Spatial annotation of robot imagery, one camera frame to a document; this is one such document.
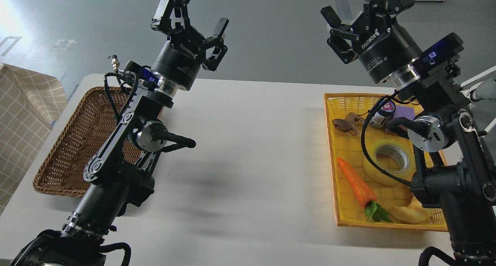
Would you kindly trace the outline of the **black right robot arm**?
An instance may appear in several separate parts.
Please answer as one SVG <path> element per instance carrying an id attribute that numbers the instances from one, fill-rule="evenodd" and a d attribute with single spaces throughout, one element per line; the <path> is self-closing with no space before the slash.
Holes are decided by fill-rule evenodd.
<path id="1" fill-rule="evenodd" d="M 429 247 L 418 264 L 437 256 L 450 266 L 495 265 L 495 163 L 469 110 L 470 100 L 453 82 L 461 38 L 449 33 L 421 50 L 397 16 L 414 0 L 364 0 L 352 24 L 344 24 L 333 7 L 321 9 L 329 26 L 327 44 L 345 64 L 360 60 L 376 83 L 391 82 L 395 92 L 381 98 L 367 117 L 395 97 L 417 100 L 423 111 L 414 120 L 393 119 L 392 128 L 413 144 L 416 171 L 407 185 L 424 208 L 440 208 L 453 257 Z"/>

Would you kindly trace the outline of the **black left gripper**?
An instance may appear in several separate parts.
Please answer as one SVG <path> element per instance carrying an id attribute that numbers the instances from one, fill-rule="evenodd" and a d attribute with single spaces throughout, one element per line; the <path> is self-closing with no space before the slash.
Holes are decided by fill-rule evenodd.
<path id="1" fill-rule="evenodd" d="M 224 33 L 229 19 L 220 18 L 212 36 L 205 38 L 191 26 L 190 1 L 160 0 L 151 19 L 151 29 L 168 36 L 151 70 L 181 90 L 191 90 L 200 68 L 216 71 L 228 51 Z"/>

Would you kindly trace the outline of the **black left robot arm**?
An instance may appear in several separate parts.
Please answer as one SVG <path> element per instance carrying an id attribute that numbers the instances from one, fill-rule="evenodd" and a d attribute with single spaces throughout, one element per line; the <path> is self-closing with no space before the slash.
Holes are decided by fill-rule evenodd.
<path id="1" fill-rule="evenodd" d="M 160 0 L 151 29 L 167 40 L 149 67 L 128 62 L 120 69 L 117 56 L 113 72 L 122 91 L 130 86 L 127 102 L 117 111 L 108 81 L 104 89 L 116 126 L 83 171 L 89 183 L 77 208 L 60 231 L 44 230 L 11 262 L 12 266 L 103 266 L 106 254 L 122 250 L 122 266 L 131 261 L 131 247 L 124 242 L 104 245 L 104 236 L 115 232 L 113 221 L 126 206 L 136 207 L 154 193 L 153 172 L 161 153 L 194 148 L 193 139 L 169 132 L 159 120 L 163 107 L 171 108 L 177 90 L 190 90 L 201 68 L 215 71 L 228 48 L 224 32 L 229 23 L 219 19 L 211 37 L 191 25 L 191 0 Z"/>

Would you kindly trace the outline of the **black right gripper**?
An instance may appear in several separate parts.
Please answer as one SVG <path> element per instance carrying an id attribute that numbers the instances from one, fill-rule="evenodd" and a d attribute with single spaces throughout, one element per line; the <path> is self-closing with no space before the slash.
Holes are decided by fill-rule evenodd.
<path id="1" fill-rule="evenodd" d="M 342 24 L 333 7 L 324 7 L 320 13 L 330 27 L 327 44 L 343 63 L 359 60 L 376 84 L 385 82 L 422 52 L 397 22 L 397 15 L 414 4 L 414 0 L 365 0 L 351 25 Z"/>

